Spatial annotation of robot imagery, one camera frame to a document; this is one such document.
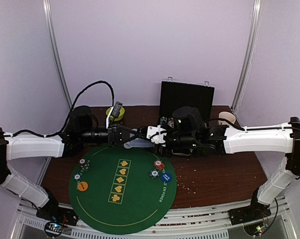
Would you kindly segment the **red cream poker chip stack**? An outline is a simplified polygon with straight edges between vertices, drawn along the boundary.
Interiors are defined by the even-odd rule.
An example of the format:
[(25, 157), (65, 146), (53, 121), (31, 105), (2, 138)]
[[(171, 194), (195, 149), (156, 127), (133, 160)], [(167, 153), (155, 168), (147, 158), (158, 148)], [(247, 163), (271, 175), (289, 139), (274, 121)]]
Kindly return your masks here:
[(165, 169), (165, 164), (162, 160), (155, 160), (154, 161), (154, 166), (156, 167), (156, 169), (158, 170), (163, 170)]

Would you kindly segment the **blue small blind button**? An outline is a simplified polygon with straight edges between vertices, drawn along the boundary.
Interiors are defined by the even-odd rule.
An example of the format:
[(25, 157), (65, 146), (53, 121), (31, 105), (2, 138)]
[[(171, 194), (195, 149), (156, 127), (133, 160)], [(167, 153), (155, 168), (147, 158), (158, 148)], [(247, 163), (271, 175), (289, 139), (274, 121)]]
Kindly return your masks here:
[(171, 182), (173, 179), (173, 176), (171, 173), (165, 172), (161, 175), (161, 180), (165, 183)]

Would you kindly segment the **green white small chip stack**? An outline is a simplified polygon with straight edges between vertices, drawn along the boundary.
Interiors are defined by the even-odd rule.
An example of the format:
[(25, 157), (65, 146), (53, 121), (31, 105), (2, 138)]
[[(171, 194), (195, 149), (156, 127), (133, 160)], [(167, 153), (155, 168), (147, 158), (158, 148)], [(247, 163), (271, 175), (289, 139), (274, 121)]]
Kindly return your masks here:
[(76, 181), (76, 182), (80, 182), (81, 181), (81, 178), (82, 178), (82, 175), (80, 173), (77, 173), (73, 176), (73, 179)]

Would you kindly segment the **orange big blind button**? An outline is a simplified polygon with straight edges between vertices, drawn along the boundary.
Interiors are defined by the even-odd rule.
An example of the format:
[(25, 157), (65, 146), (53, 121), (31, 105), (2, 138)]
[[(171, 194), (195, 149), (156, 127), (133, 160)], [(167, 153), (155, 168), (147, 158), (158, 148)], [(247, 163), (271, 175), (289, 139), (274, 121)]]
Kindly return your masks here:
[(78, 183), (77, 185), (77, 189), (80, 191), (80, 192), (85, 192), (87, 191), (89, 188), (89, 185), (86, 181), (81, 181)]

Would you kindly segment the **blue playing card deck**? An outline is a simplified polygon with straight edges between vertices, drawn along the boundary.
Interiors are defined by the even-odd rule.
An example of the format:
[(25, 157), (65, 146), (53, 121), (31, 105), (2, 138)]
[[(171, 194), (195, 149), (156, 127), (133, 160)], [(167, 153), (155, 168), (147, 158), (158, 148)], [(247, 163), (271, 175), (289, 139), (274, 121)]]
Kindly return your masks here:
[(145, 139), (136, 138), (129, 142), (126, 142), (123, 147), (125, 149), (132, 149), (132, 148), (152, 148), (154, 144), (150, 141)]

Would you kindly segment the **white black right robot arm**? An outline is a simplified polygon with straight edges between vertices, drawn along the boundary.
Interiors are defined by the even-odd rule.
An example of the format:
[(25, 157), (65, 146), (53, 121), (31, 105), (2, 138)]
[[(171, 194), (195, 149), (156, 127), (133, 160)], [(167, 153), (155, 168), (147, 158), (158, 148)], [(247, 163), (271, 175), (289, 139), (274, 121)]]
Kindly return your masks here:
[[(154, 125), (158, 119), (158, 106), (136, 106), (126, 110), (125, 120), (131, 126)], [(269, 179), (283, 156), (274, 152), (246, 152), (189, 159), (172, 157), (179, 184), (172, 209), (250, 199), (253, 191), (265, 183), (265, 175)], [(283, 195), (291, 211), (300, 212), (300, 180), (291, 184)]]

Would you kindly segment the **lime green plastic bowl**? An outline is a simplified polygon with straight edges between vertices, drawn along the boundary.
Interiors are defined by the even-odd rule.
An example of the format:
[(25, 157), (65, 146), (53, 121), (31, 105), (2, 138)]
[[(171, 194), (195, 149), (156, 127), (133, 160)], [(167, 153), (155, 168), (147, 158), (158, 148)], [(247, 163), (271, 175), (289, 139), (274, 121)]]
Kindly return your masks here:
[[(110, 110), (111, 110), (111, 107), (108, 108), (108, 109), (106, 110), (106, 115), (107, 115), (107, 116), (109, 115)], [(114, 121), (120, 121), (120, 120), (123, 119), (124, 114), (125, 114), (125, 109), (122, 107), (122, 108), (120, 109), (119, 116), (118, 116), (116, 119), (114, 119), (113, 116), (110, 116), (110, 120), (113, 120), (113, 119), (114, 119)]]

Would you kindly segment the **white patterned ceramic mug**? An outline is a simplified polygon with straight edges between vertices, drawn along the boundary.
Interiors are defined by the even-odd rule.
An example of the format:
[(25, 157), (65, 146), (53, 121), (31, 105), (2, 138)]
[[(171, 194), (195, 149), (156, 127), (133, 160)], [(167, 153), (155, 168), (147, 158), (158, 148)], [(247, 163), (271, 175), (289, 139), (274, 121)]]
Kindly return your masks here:
[(235, 115), (230, 112), (220, 112), (218, 117), (219, 119), (222, 119), (222, 120), (218, 120), (219, 125), (224, 125), (224, 124), (229, 125), (228, 122), (235, 124), (236, 122)]

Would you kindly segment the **black poker chip case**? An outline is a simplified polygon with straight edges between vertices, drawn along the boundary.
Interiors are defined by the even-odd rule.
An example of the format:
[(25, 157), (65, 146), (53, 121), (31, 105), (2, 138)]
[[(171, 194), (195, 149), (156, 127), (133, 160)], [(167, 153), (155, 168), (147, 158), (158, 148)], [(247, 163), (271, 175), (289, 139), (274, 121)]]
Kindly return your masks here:
[(161, 126), (174, 127), (173, 112), (185, 106), (197, 108), (203, 122), (205, 122), (211, 114), (213, 95), (213, 87), (163, 81), (159, 105)]

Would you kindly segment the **round green poker mat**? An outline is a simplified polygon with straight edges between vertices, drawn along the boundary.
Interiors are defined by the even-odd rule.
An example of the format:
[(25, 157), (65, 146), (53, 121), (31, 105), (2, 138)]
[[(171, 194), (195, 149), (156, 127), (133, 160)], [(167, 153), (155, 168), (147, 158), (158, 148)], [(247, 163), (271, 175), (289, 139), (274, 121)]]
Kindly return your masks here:
[[(90, 163), (87, 171), (78, 165), (82, 158)], [(160, 177), (150, 178), (149, 172), (156, 169), (154, 161), (159, 159), (147, 150), (122, 146), (97, 147), (81, 156), (69, 181), (73, 210), (87, 225), (107, 234), (132, 234), (155, 225), (173, 205), (177, 191), (168, 158), (161, 159), (165, 169), (160, 170)], [(173, 176), (169, 183), (161, 180), (165, 172)], [(79, 182), (73, 179), (77, 173), (89, 185), (85, 192), (77, 189)]]

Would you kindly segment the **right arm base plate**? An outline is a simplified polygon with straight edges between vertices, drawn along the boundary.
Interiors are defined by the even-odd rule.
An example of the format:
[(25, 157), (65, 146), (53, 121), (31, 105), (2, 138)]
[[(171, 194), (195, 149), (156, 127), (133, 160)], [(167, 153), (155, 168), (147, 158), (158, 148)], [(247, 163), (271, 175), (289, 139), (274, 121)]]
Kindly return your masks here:
[(228, 211), (232, 225), (260, 220), (264, 216), (270, 216), (271, 214), (268, 206), (246, 206)]

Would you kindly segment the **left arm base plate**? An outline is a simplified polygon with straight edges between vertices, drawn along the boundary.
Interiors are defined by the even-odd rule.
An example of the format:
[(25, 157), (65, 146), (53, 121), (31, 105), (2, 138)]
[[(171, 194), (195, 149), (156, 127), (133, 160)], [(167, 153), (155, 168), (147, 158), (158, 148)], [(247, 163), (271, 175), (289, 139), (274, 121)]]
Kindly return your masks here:
[(45, 220), (59, 223), (64, 226), (76, 226), (79, 216), (73, 209), (58, 207), (57, 210), (44, 210), (39, 208), (36, 216)]

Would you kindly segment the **silver aluminium frame post left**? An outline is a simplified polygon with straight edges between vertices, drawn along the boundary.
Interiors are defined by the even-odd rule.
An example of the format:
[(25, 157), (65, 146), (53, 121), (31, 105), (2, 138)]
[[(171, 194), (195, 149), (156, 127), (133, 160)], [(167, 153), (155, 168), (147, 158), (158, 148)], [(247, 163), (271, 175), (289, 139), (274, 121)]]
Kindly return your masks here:
[(58, 79), (61, 85), (62, 93), (64, 95), (64, 98), (66, 100), (67, 106), (70, 109), (72, 106), (72, 100), (70, 97), (70, 93), (68, 90), (68, 86), (65, 80), (62, 64), (61, 64), (61, 59), (60, 59), (60, 54), (58, 50), (58, 44), (57, 44), (57, 39), (56, 39), (56, 34), (55, 34), (55, 29), (54, 29), (54, 24), (53, 24), (53, 16), (52, 16), (52, 11), (51, 11), (51, 1), (50, 0), (43, 0), (43, 10), (44, 10), (44, 16), (46, 19), (46, 24), (47, 24), (47, 29), (48, 29), (48, 35), (50, 38), (50, 44), (52, 48), (52, 53), (53, 53), (53, 59), (54, 59), (54, 64), (56, 67)]

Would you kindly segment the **silver aluminium frame post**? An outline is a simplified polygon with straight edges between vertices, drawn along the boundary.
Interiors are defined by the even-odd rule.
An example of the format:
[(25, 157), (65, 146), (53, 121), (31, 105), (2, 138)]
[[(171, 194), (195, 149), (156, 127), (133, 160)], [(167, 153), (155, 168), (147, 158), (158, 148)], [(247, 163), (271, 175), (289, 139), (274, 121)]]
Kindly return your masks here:
[(251, 60), (256, 48), (259, 26), (261, 20), (261, 11), (262, 11), (262, 0), (254, 0), (253, 12), (250, 23), (249, 36), (247, 40), (247, 46), (245, 51), (245, 56), (243, 60), (243, 65), (240, 72), (240, 77), (238, 85), (235, 91), (233, 103), (231, 106), (232, 111), (238, 115), (239, 107), (242, 103), (243, 96), (246, 90), (250, 70), (251, 70)]
[(70, 109), (72, 106), (72, 100), (70, 97), (70, 93), (68, 90), (68, 86), (65, 80), (62, 64), (61, 64), (61, 59), (60, 59), (60, 54), (58, 50), (58, 44), (57, 44), (57, 39), (56, 39), (56, 34), (55, 34), (55, 29), (54, 29), (54, 24), (53, 24), (53, 16), (52, 16), (52, 11), (51, 11), (51, 1), (50, 0), (43, 0), (43, 10), (44, 10), (44, 16), (46, 19), (46, 24), (47, 24), (47, 29), (48, 29), (48, 35), (50, 38), (50, 44), (52, 48), (52, 53), (53, 53), (53, 59), (54, 59), (54, 64), (56, 67), (58, 79), (61, 85), (62, 93), (64, 95), (64, 98), (66, 100), (67, 106)]

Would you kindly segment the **silver aluminium frame post right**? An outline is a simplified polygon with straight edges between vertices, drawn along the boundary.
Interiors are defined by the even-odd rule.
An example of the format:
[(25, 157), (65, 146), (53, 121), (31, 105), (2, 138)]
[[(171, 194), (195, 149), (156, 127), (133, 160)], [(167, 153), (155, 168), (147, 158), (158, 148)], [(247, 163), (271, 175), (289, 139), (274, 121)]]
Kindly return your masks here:
[(261, 11), (262, 11), (262, 0), (254, 0), (253, 12), (250, 23), (249, 36), (247, 40), (247, 46), (245, 51), (245, 56), (243, 60), (243, 65), (240, 72), (240, 77), (238, 85), (235, 91), (233, 103), (231, 106), (232, 111), (238, 115), (239, 107), (242, 103), (243, 96), (246, 90), (250, 70), (251, 70), (251, 60), (256, 48), (259, 26), (261, 20)]

